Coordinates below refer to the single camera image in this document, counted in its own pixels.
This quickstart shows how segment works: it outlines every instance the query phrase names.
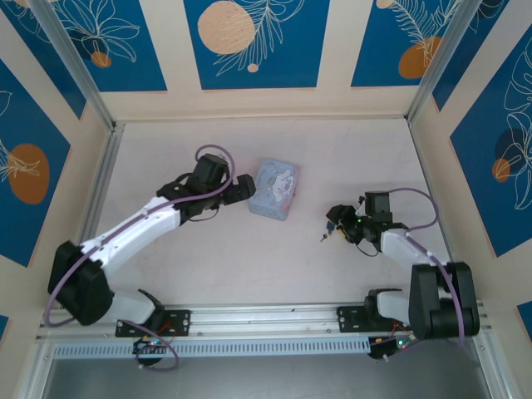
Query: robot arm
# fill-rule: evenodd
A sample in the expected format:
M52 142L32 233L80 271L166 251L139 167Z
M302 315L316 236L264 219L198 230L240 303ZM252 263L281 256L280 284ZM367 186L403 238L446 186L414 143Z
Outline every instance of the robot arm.
M445 279L435 258L409 238L408 228L393 222L389 193L367 192L359 200L362 203L365 215L358 214L352 206L331 208L327 214L329 224L348 243L359 245L365 239L378 253L396 260L411 273L408 291L384 288L369 292L365 300L368 317L398 320L409 325L418 339L457 337L460 321ZM445 270L458 296L465 335L476 335L480 319L470 268L464 263L448 263Z
M67 241L56 251L48 292L82 256L90 254L81 267L66 281L57 295L59 303L82 325L93 324L104 316L147 323L157 329L164 311L162 305L148 293L114 291L108 279L129 258L162 234L180 227L205 209L247 200L255 193L249 175L237 178L220 194L208 198L171 204L170 201L202 196L219 189L222 179L229 178L227 162L207 154L199 160L192 173L184 174L164 185L141 210L100 236L80 245Z

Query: small plastic container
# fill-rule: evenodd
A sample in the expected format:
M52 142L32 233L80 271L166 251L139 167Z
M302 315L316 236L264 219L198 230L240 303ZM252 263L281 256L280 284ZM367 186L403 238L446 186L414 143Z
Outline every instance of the small plastic container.
M265 160L255 179L257 191L248 201L249 210L267 218L286 220L298 178L298 166Z

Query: white tabletop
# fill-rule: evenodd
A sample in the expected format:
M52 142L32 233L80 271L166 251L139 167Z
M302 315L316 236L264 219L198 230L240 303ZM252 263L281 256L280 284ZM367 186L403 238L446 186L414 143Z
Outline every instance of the white tabletop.
M356 204L369 190L426 190L402 119L130 123L98 232L192 171L195 150L207 143L231 152L237 175L255 176L266 158L299 165L288 220L251 214L245 202L223 207L214 219L186 223L149 244L111 279L113 287L143 288L167 304L255 304L352 302L371 288L408 285L410 274L383 254L368 258L339 234L320 243L332 206ZM391 204L394 221L408 226L433 217L430 202L420 195L395 193ZM438 225L415 236L447 259Z

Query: black mounting plate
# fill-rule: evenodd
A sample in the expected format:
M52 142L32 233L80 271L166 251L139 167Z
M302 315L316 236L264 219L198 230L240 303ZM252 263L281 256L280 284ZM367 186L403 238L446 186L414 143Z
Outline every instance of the black mounting plate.
M340 333L391 333L393 329L391 318L370 319L363 305L341 306L336 314Z
M188 337L190 329L190 310L165 310L161 327L170 323L170 327L157 335L161 337ZM129 324L118 321L115 337L144 337L146 334Z

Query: perforated metal strip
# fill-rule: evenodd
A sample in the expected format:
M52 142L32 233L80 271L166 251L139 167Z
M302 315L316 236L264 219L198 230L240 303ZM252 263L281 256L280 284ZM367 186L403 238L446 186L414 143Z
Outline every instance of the perforated metal strip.
M299 339L232 339L174 342L180 357L282 356L369 353L367 337L299 338ZM61 343L54 359L132 358L131 342ZM142 357L171 357L165 349Z

